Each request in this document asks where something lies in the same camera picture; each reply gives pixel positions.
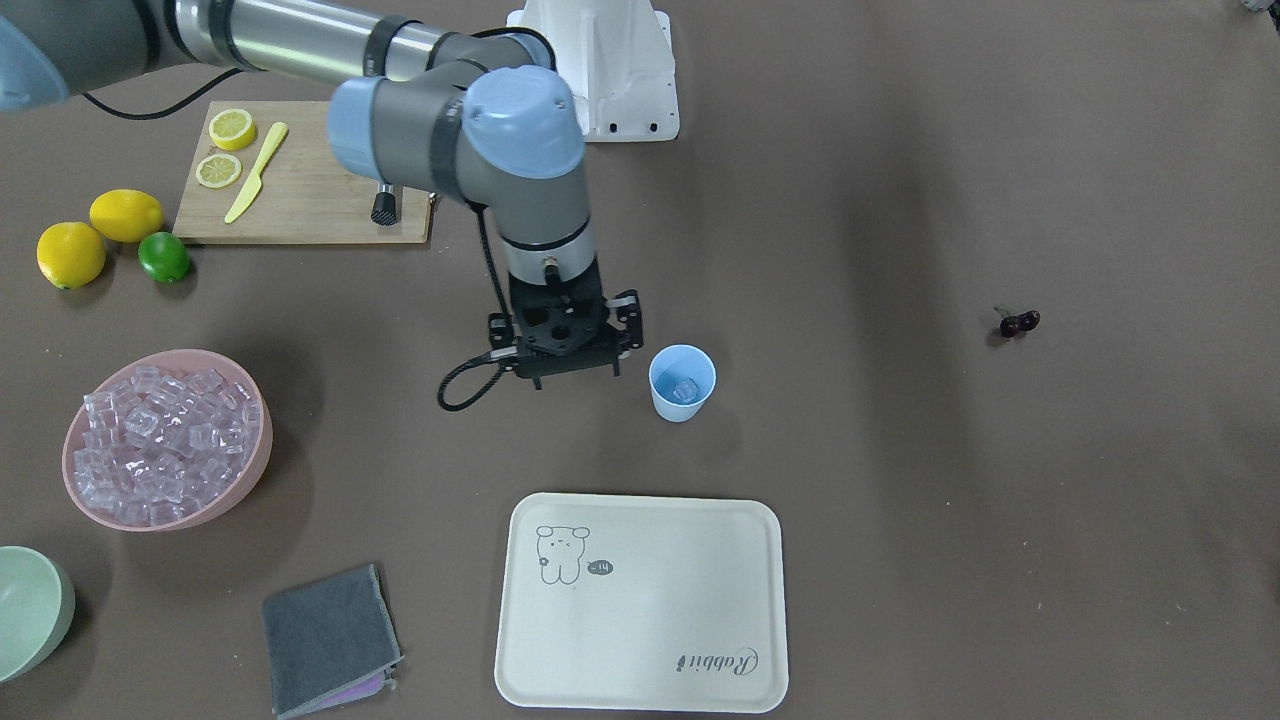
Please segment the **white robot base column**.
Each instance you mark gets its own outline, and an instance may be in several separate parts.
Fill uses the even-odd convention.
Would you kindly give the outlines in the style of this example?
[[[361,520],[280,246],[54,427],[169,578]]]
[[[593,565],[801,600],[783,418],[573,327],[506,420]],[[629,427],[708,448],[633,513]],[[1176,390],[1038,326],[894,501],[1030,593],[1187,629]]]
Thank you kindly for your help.
[[[541,33],[589,143],[666,142],[681,128],[672,23],[649,1],[526,1],[508,26]]]

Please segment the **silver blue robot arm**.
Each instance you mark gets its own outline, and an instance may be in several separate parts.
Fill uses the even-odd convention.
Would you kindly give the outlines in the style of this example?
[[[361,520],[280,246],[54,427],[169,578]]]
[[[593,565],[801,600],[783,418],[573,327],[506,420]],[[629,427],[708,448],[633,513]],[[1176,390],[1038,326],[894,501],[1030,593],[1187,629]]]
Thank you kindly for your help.
[[[444,32],[321,1],[3,4],[5,111],[186,63],[334,85],[328,137],[347,170],[489,209],[522,352],[641,343],[636,295],[602,291],[585,142],[540,33]]]

